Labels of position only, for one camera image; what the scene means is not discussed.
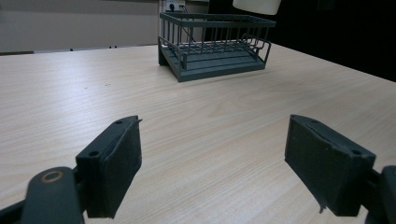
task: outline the white wall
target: white wall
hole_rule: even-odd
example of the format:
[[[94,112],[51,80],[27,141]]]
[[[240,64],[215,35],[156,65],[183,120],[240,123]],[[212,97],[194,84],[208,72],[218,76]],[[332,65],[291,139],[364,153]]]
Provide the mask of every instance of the white wall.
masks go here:
[[[158,0],[0,0],[0,52],[156,44]]]

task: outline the dish rack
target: dish rack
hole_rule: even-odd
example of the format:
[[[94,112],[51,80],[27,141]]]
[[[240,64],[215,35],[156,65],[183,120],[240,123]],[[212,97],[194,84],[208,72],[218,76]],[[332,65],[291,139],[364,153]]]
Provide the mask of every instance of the dish rack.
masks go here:
[[[159,64],[179,82],[264,69],[274,21],[247,15],[161,13]],[[259,56],[266,50],[265,57]]]

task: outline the light wood grain surface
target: light wood grain surface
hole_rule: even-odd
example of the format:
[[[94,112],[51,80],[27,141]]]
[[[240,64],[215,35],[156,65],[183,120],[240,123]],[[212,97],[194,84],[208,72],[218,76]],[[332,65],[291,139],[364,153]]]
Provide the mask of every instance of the light wood grain surface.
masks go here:
[[[261,71],[177,83],[157,47],[0,57],[0,208],[138,115],[143,165],[116,218],[87,223],[363,223],[319,206],[284,162],[290,114],[396,164],[396,84],[274,45]]]

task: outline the wire basket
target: wire basket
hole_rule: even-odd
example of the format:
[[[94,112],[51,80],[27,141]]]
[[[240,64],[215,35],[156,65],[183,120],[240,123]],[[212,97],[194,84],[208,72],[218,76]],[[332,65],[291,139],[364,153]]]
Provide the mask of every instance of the wire basket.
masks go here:
[[[179,82],[264,69],[274,21],[246,15],[161,13],[159,64]],[[259,56],[266,50],[265,57]]]

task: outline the screw hole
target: screw hole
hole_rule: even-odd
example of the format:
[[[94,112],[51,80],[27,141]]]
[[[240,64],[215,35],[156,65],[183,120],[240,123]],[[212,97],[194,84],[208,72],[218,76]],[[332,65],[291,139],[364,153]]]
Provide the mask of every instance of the screw hole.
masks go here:
[[[52,171],[41,176],[41,182],[48,184],[61,179],[63,175],[62,171]]]
[[[352,150],[352,153],[355,155],[361,155],[361,152],[359,152],[358,150]]]
[[[99,152],[98,151],[92,151],[92,152],[90,152],[90,154],[88,154],[90,157],[95,157],[95,156],[97,156],[97,155],[99,155]]]

